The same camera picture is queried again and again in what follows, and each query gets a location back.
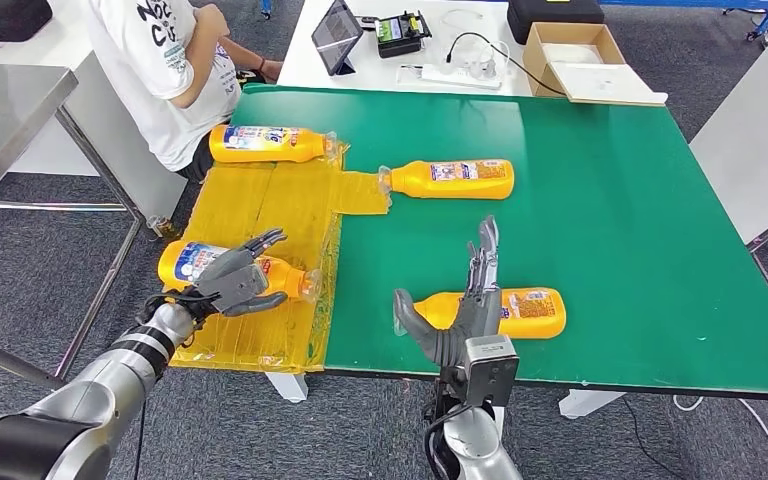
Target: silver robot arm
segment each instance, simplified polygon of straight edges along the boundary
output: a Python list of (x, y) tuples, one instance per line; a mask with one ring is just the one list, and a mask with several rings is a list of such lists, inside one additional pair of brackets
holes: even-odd
[(150, 318), (75, 379), (19, 413), (0, 416), (0, 480), (104, 479), (122, 435), (175, 350), (208, 315), (257, 312), (286, 300), (280, 292), (257, 296), (268, 283), (253, 263), (285, 238), (280, 229), (266, 232), (217, 257), (194, 287), (153, 295), (146, 303)]
[(441, 367), (423, 445), (434, 477), (521, 480), (491, 416), (493, 406), (507, 405), (519, 365), (510, 338), (497, 334), (502, 307), (496, 283), (499, 233), (492, 216), (481, 222), (478, 234), (479, 248), (468, 245), (467, 286), (451, 327), (434, 328), (404, 289), (393, 294), (393, 315)]

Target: cardboard box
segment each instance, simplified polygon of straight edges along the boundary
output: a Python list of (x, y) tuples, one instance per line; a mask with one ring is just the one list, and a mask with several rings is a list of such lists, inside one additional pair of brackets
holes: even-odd
[(535, 97), (563, 97), (572, 102), (663, 105), (665, 93), (655, 93), (629, 67), (608, 27), (592, 23), (531, 25), (523, 65), (541, 82), (528, 78)]

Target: black wire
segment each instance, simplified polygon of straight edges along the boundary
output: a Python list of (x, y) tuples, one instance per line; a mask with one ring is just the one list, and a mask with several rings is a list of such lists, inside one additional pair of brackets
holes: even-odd
[(623, 403), (625, 403), (626, 408), (628, 408), (628, 413), (631, 414), (631, 418), (634, 420), (634, 436), (637, 437), (637, 444), (640, 445), (640, 450), (643, 450), (643, 453), (647, 457), (649, 457), (649, 460), (652, 460), (653, 462), (660, 465), (661, 468), (670, 472), (672, 476), (678, 478), (679, 480), (684, 480), (684, 477), (672, 471), (670, 467), (664, 465), (657, 458), (653, 457), (652, 455), (649, 454), (649, 452), (646, 451), (646, 447), (643, 446), (643, 440), (640, 439), (640, 431), (637, 429), (637, 415), (634, 414), (634, 410), (631, 409), (631, 405), (628, 404), (628, 400), (626, 400), (625, 397), (622, 397), (622, 398), (623, 398)]
[(143, 429), (145, 428), (146, 405), (148, 405), (148, 400), (143, 401), (143, 413), (140, 415), (140, 436), (137, 439), (137, 459), (134, 462), (134, 480), (138, 480), (140, 477), (140, 457), (143, 454)]
[(425, 459), (428, 460), (428, 465), (431, 467), (431, 473), (434, 474), (434, 478), (436, 480), (445, 480), (445, 479), (440, 474), (440, 470), (437, 468), (437, 461), (434, 460), (434, 455), (431, 454), (431, 435), (434, 433), (435, 430), (442, 428), (443, 424), (446, 423), (447, 420), (451, 420), (453, 417), (460, 415), (461, 413), (469, 410), (470, 408), (472, 407), (470, 407), (469, 405), (461, 405), (457, 409), (438, 418), (437, 420), (434, 421), (434, 423), (429, 425), (427, 429), (425, 429), (425, 436), (423, 437), (425, 439)]
[(464, 33), (458, 35), (455, 38), (455, 41), (452, 42), (452, 46), (449, 48), (449, 53), (446, 55), (446, 63), (451, 63), (452, 62), (452, 52), (455, 50), (455, 45), (458, 43), (458, 40), (460, 40), (462, 37), (465, 37), (465, 36), (468, 36), (468, 35), (472, 35), (474, 37), (478, 37), (478, 38), (484, 40), (485, 42), (487, 42), (487, 44), (490, 45), (490, 48), (492, 48), (493, 50), (496, 50), (497, 52), (499, 52), (499, 55), (502, 55), (503, 57), (507, 58), (508, 61), (510, 61), (511, 63), (516, 65), (517, 67), (519, 67), (520, 70), (525, 72), (526, 75), (531, 77), (535, 82), (540, 84), (540, 86), (542, 86), (543, 88), (545, 88), (545, 89), (547, 89), (547, 90), (549, 90), (551, 92), (557, 93), (558, 95), (561, 95), (563, 97), (567, 96), (566, 93), (558, 91), (558, 90), (555, 90), (554, 88), (550, 87), (549, 85), (546, 85), (545, 83), (541, 82), (539, 78), (537, 78), (534, 75), (532, 75), (531, 72), (526, 70), (525, 67), (523, 67), (522, 65), (519, 64), (519, 62), (517, 62), (516, 60), (511, 58), (511, 56), (508, 55), (507, 53), (499, 50), (499, 48), (496, 47), (496, 45), (493, 45), (493, 42), (491, 42), (490, 40), (487, 40), (487, 37), (485, 37), (484, 35), (482, 35), (480, 33), (477, 33), (477, 32), (464, 32)]
[(147, 314), (149, 313), (149, 305), (151, 304), (151, 301), (155, 298), (173, 298), (175, 300), (179, 300), (182, 302), (200, 302), (202, 300), (216, 300), (219, 298), (219, 294), (215, 293), (213, 295), (208, 295), (206, 297), (193, 297), (190, 295), (181, 295), (177, 293), (154, 293), (152, 295), (149, 295), (148, 298), (146, 298), (145, 303), (143, 303), (143, 311)]

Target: plastic bottle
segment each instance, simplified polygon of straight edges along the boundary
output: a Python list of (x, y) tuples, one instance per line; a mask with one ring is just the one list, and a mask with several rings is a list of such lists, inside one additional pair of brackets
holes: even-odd
[(210, 131), (210, 153), (217, 162), (306, 162), (316, 157), (334, 160), (337, 135), (306, 128), (218, 125)]
[[(227, 248), (203, 243), (174, 241), (160, 256), (157, 275), (166, 286), (183, 290), (198, 279), (210, 262), (226, 251)], [(261, 296), (284, 291), (291, 299), (301, 298), (310, 303), (316, 302), (319, 297), (322, 276), (319, 270), (305, 272), (280, 258), (266, 255), (257, 257), (255, 263), (260, 265), (269, 280), (269, 286)]]
[[(462, 293), (437, 293), (414, 308), (435, 328), (449, 328), (458, 313)], [(499, 333), (511, 338), (552, 338), (564, 330), (567, 314), (557, 290), (551, 288), (502, 289), (502, 318)], [(396, 334), (402, 335), (401, 325)]]
[(514, 189), (514, 167), (508, 160), (411, 162), (378, 169), (384, 193), (402, 192), (417, 198), (486, 198), (501, 200)]

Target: green table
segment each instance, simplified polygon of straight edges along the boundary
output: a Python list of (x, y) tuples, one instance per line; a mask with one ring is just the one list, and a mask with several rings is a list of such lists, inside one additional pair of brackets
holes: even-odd
[(344, 217), (326, 371), (434, 375), (393, 333), (392, 292), (463, 288), (487, 214), (499, 283), (558, 289), (568, 318), (515, 341), (517, 379), (768, 397), (768, 286), (665, 108), (565, 99), (246, 87), (234, 124), (334, 130), (347, 170), (502, 157), (504, 201), (412, 199)]

